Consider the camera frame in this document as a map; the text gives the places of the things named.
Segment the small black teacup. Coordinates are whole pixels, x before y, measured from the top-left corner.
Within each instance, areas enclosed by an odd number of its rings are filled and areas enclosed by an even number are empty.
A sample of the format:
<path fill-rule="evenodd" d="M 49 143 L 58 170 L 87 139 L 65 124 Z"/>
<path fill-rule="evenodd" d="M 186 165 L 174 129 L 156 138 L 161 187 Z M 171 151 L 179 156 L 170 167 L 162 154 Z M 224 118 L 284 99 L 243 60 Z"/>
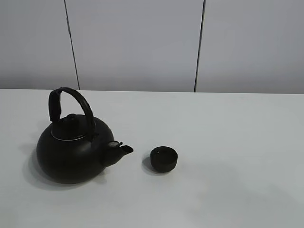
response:
<path fill-rule="evenodd" d="M 177 152 L 167 146 L 159 146 L 150 152 L 150 163 L 153 169 L 158 173 L 167 173 L 172 171 L 178 161 Z"/>

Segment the black round teapot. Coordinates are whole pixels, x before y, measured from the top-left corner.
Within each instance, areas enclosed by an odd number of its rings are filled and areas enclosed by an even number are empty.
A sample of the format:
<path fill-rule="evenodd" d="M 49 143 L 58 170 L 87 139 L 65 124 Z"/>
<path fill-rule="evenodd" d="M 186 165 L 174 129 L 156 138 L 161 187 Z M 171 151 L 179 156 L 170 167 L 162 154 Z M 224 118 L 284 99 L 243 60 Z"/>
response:
<path fill-rule="evenodd" d="M 74 97 L 84 113 L 61 117 L 62 92 Z M 114 139 L 104 121 L 94 117 L 89 103 L 77 90 L 53 90 L 48 111 L 51 123 L 38 140 L 36 155 L 41 170 L 56 183 L 80 184 L 91 180 L 133 152 L 131 146 Z"/>

